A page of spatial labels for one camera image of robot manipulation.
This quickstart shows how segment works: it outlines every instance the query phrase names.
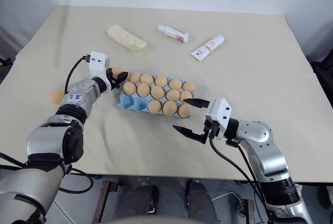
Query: egg carton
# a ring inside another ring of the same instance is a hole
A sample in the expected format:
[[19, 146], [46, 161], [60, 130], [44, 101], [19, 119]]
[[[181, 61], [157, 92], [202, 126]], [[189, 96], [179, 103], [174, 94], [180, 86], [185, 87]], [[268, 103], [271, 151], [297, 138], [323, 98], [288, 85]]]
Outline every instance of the egg carton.
[[[167, 79], [168, 79], [168, 84], [169, 84], [169, 82], [172, 80], [172, 78], [167, 77]], [[181, 79], [181, 82], [182, 82], [182, 87], [183, 87], [183, 84], [186, 82], [186, 80]], [[136, 85], [136, 87], [139, 87], [140, 84], [141, 84], [141, 82], [137, 82], [135, 85]], [[151, 83], [149, 85], [150, 89], [154, 86], [156, 86], [154, 83]], [[164, 115], [163, 105], [164, 105], [164, 103], [166, 103], [168, 101], [168, 99], [165, 96], [167, 95], [167, 92], [169, 90], [171, 90], [171, 88], [167, 85], [167, 86], [163, 87], [163, 90], [164, 90], [164, 97], [157, 100], [161, 103], [162, 109], [160, 111], [158, 111], [157, 113], [154, 113], [154, 114]], [[178, 91], [180, 93], [182, 93], [184, 90], [182, 88], [180, 88]], [[148, 104], [149, 104], [150, 101], [155, 100], [151, 95], [147, 95], [146, 97], [142, 98], [137, 93], [134, 93], [131, 96], [128, 96], [123, 91], [121, 92], [121, 94], [119, 96], [119, 99], [120, 99], [120, 103], [117, 104], [117, 107], [119, 107], [119, 108], [134, 110], [134, 111], [139, 111], [139, 112], [140, 111], [145, 111], [145, 112], [149, 112], [149, 113], [151, 113], [151, 112], [148, 110]], [[181, 100], [177, 100], [176, 103], [177, 103], [177, 108], [179, 108], [180, 106], [183, 105]], [[177, 112], [174, 113], [172, 116], [180, 117], [177, 114]]]

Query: small bottle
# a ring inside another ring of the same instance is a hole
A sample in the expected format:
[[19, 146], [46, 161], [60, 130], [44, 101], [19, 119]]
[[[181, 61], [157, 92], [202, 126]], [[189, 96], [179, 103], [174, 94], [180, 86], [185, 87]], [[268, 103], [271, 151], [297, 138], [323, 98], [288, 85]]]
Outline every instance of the small bottle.
[[186, 43], [189, 37], [188, 33], [184, 33], [178, 29], [174, 29], [167, 25], [162, 25], [162, 24], [158, 25], [158, 30], [163, 32], [165, 35], [183, 43]]

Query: table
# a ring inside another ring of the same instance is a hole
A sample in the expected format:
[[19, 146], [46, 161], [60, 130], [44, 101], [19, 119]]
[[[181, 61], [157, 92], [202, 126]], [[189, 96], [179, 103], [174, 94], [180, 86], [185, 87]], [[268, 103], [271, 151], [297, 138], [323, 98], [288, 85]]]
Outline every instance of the table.
[[[168, 24], [189, 32], [180, 43], [157, 31]], [[119, 24], [149, 42], [129, 52], [106, 34]], [[222, 34], [225, 42], [198, 62], [189, 53]], [[166, 74], [196, 82], [197, 97], [225, 97], [232, 117], [260, 120], [273, 130], [294, 181], [333, 182], [333, 110], [281, 15], [162, 9], [58, 7], [18, 54], [0, 85], [2, 152], [25, 161], [29, 133], [53, 115], [48, 96], [62, 89], [84, 54], [107, 54], [110, 66]], [[89, 77], [82, 63], [71, 82]], [[189, 119], [137, 113], [116, 107], [120, 90], [103, 94], [84, 129], [84, 155], [74, 164], [87, 173], [243, 179], [207, 145], [180, 135], [172, 125], [203, 130], [204, 111]], [[248, 172], [235, 148], [215, 141]]]

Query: floor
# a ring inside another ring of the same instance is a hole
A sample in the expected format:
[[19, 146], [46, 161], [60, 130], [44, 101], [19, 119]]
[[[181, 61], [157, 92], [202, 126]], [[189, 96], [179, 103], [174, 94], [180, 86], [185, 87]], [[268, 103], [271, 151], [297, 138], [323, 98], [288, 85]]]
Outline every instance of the floor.
[[[11, 173], [8, 170], [0, 170], [0, 179]], [[183, 216], [187, 217], [187, 210], [184, 205], [185, 185], [187, 178], [165, 178], [165, 177], [136, 177], [136, 176], [102, 176], [94, 179], [93, 188], [84, 194], [66, 194], [58, 192], [55, 201], [47, 214], [48, 224], [90, 224], [95, 212], [103, 181], [116, 181], [123, 183], [122, 192], [110, 193], [102, 222], [112, 220], [122, 200], [128, 192], [139, 185], [156, 185], [159, 188], [160, 198], [158, 203], [158, 215]], [[237, 181], [200, 179], [209, 191], [212, 198], [227, 192], [235, 192], [240, 198], [252, 199], [253, 190], [250, 185]], [[88, 180], [83, 176], [66, 176], [61, 186], [63, 188], [80, 190], [89, 185]], [[314, 223], [329, 223], [332, 207], [324, 196], [321, 196], [321, 188], [317, 186], [303, 186], [302, 195], [309, 209]], [[264, 208], [259, 201], [258, 208], [264, 221]], [[217, 216], [221, 223], [243, 224], [244, 217], [237, 213], [238, 199], [232, 194], [214, 201]], [[255, 223], [260, 223], [255, 211]]]

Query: tabletop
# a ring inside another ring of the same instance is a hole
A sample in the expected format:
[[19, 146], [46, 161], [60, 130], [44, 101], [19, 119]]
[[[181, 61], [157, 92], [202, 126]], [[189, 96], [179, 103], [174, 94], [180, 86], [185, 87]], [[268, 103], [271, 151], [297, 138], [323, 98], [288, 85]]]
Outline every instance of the tabletop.
[[[148, 45], [130, 52], [110, 40], [118, 24]], [[167, 24], [189, 33], [187, 43], [157, 31]], [[190, 52], [222, 34], [225, 42], [199, 62]], [[294, 181], [333, 182], [333, 110], [282, 15], [58, 7], [18, 54], [0, 85], [2, 152], [26, 160], [29, 134], [53, 115], [54, 89], [63, 89], [73, 64], [84, 54], [109, 56], [110, 66], [129, 73], [165, 74], [194, 81], [196, 97], [224, 97], [238, 120], [260, 120], [273, 130]], [[71, 83], [89, 77], [81, 63]], [[172, 125], [203, 130], [204, 110], [188, 119], [117, 108], [121, 90], [103, 94], [85, 123], [84, 155], [74, 164], [87, 173], [244, 179], [209, 144], [180, 135]], [[237, 149], [218, 149], [248, 172]]]

